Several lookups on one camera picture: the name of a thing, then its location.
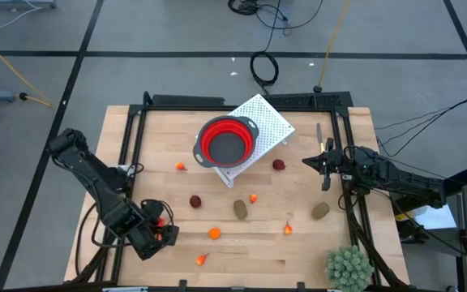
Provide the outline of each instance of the white pegboard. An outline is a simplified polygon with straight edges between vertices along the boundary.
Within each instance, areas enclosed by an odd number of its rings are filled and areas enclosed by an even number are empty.
[[[254,164],[280,142],[291,135],[295,129],[285,120],[260,94],[252,97],[228,115],[248,117],[257,124],[259,136],[255,142],[255,150],[243,164],[233,168],[214,167],[228,187],[234,186],[234,178]]]

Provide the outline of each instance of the green plant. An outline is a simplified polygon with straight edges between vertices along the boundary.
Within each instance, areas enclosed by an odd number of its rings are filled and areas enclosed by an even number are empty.
[[[325,273],[329,283],[343,292],[361,292],[371,283],[374,272],[369,259],[356,246],[331,250]]]

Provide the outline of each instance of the wooden tabletop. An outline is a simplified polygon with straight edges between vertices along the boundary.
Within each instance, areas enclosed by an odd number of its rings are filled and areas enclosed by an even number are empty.
[[[128,106],[107,109],[96,155],[108,165],[116,165],[118,161],[127,111]],[[354,143],[377,150],[369,109],[351,108],[349,113]],[[148,112],[139,156],[145,170],[137,176],[132,199],[136,203],[147,198],[166,201],[174,211],[180,233],[175,246],[163,249],[149,260],[142,261],[132,248],[125,248],[118,284],[177,286],[180,279],[186,279],[188,286],[291,288],[296,287],[298,281],[304,281],[307,288],[329,288],[323,272],[327,251],[350,245],[345,212],[337,206],[341,180],[333,175],[330,190],[322,192],[321,177],[302,163],[303,158],[319,154],[317,122],[321,124],[324,142],[332,137],[329,114],[282,113],[296,129],[288,145],[276,146],[237,176],[233,189],[229,189],[212,169],[200,167],[191,151],[202,125],[223,114],[226,113]],[[341,119],[339,124],[342,142],[346,145]],[[129,157],[133,144],[131,141]],[[279,172],[272,168],[275,159],[285,162],[285,170]],[[174,168],[179,161],[188,171]],[[258,195],[255,204],[249,202],[252,193]],[[193,209],[189,205],[191,195],[201,197],[200,208]],[[235,217],[232,207],[235,200],[246,203],[248,217],[244,221]],[[327,202],[331,211],[320,221],[314,221],[311,210],[320,202]],[[366,202],[376,249],[396,275],[408,283],[390,201],[371,193]],[[92,197],[87,194],[81,218],[92,203]],[[90,241],[95,220],[96,213],[93,213],[83,231],[81,267],[97,250]],[[287,221],[293,227],[291,235],[283,234]],[[221,238],[211,240],[208,237],[213,227],[221,229]],[[66,280],[75,276],[75,244],[76,238]],[[209,254],[206,263],[196,265],[195,258],[204,254]],[[108,263],[113,256],[111,251]],[[106,272],[109,277],[110,265]]]

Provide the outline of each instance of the orange pepper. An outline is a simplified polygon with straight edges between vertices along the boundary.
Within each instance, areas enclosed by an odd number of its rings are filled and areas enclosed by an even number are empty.
[[[221,231],[219,228],[212,228],[210,231],[208,231],[208,236],[214,240],[218,239],[221,236]]]
[[[181,162],[176,163],[176,170],[186,170],[185,165]]]
[[[257,195],[256,194],[251,194],[250,195],[250,203],[255,203],[257,201]]]
[[[204,264],[204,261],[207,259],[207,256],[208,256],[208,255],[210,255],[210,254],[198,256],[198,257],[195,259],[195,263],[196,263],[197,265],[203,265],[203,264]]]
[[[285,226],[284,226],[284,234],[285,235],[290,235],[292,232],[293,232],[293,229],[291,228],[291,226],[286,221]]]

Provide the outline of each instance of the small red ball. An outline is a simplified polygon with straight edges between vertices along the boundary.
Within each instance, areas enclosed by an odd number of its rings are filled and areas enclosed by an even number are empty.
[[[273,161],[273,169],[274,170],[283,170],[285,169],[285,164],[282,160],[280,159],[276,159],[275,161]]]
[[[199,208],[201,206],[201,199],[197,195],[191,197],[191,206],[192,208]]]

